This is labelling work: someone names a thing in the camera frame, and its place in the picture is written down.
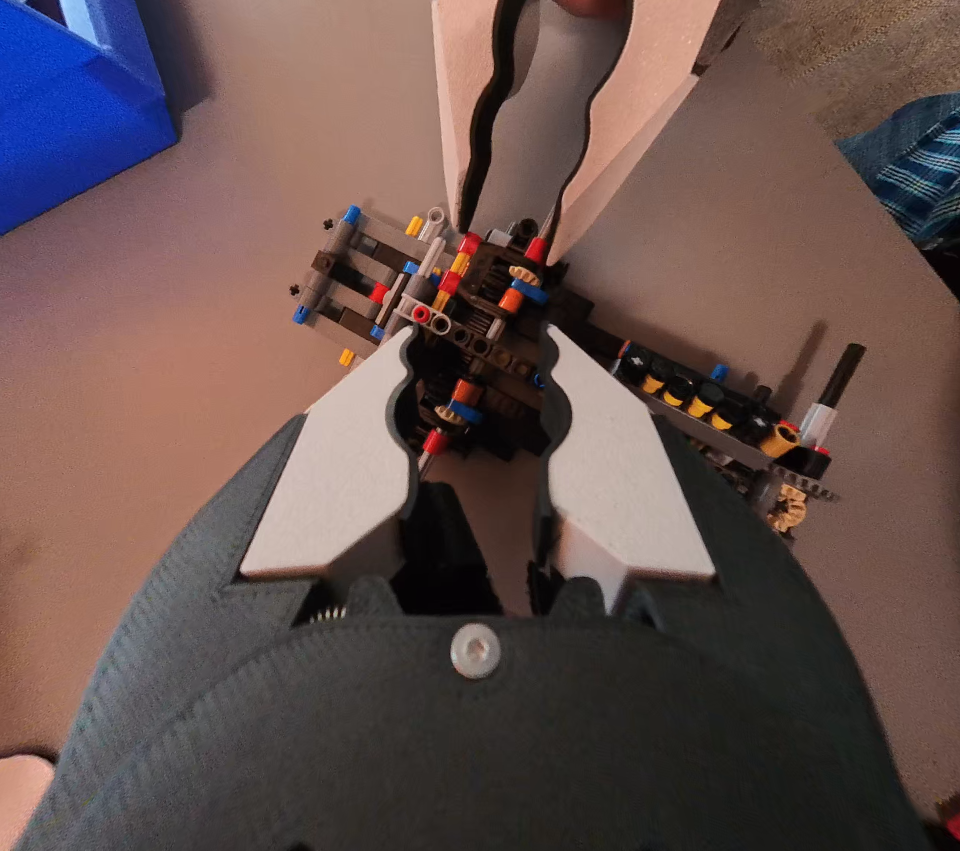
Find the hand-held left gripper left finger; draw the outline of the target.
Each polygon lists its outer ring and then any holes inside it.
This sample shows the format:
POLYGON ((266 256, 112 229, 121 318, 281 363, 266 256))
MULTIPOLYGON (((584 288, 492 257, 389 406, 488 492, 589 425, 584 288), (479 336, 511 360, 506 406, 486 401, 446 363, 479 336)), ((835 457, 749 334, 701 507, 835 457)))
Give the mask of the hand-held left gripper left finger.
POLYGON ((417 332, 394 334, 306 412, 239 565, 251 581, 390 579, 419 480, 397 425, 417 332))

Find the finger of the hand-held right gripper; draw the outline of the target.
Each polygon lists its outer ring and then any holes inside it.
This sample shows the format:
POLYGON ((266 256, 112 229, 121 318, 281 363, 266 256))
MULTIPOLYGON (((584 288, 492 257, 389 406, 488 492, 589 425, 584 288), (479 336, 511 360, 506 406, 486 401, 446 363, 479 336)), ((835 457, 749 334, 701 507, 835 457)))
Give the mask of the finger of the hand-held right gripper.
POLYGON ((693 67, 721 0, 631 0, 630 24, 589 102, 582 160, 558 204, 550 265, 594 224, 697 83, 693 67))
POLYGON ((494 125, 516 78, 514 45, 528 0, 434 0, 434 46, 447 201, 472 228, 490 170, 494 125))

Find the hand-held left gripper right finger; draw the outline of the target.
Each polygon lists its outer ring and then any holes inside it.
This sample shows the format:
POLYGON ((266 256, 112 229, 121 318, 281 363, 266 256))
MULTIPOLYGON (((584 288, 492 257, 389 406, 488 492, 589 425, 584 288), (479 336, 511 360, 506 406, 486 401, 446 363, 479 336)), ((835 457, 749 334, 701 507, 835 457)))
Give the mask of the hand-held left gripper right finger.
POLYGON ((636 581, 712 583, 714 561, 646 405, 558 326, 539 335, 543 384, 531 607, 594 581, 606 613, 636 581))

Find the multicoloured lego technic model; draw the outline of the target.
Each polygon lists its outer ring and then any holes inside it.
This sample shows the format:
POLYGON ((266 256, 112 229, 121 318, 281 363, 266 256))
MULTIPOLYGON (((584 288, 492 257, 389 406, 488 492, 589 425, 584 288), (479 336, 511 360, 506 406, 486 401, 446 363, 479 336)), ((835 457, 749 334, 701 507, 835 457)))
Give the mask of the multicoloured lego technic model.
POLYGON ((725 365, 706 373, 596 325, 594 303, 567 287, 567 264, 546 263, 533 219, 459 233, 435 207, 402 231, 350 205, 322 226, 323 245, 289 288, 294 324, 337 341, 344 368, 370 358, 394 332, 421 330, 419 423, 407 442, 426 461, 447 451, 466 457, 481 449, 501 461, 545 451, 539 335, 551 324, 670 421, 781 536, 793 536, 811 502, 839 500, 825 484, 833 463, 826 436, 863 345, 846 346, 796 425, 771 403, 770 388, 730 386, 725 365))

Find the blue plaid shirt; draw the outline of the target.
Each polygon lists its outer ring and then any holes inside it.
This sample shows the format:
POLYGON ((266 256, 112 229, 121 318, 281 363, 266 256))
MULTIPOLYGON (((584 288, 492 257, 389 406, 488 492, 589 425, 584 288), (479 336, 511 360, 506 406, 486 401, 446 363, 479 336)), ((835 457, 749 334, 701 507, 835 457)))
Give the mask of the blue plaid shirt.
POLYGON ((910 101, 835 145, 920 251, 958 250, 958 91, 910 101))

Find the large blue plastic bin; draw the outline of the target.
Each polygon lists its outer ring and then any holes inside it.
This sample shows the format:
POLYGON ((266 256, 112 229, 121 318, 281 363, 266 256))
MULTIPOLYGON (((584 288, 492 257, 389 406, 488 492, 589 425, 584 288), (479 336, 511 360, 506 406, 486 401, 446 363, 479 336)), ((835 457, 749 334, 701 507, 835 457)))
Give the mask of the large blue plastic bin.
POLYGON ((136 0, 1 1, 1 233, 176 143, 136 0))

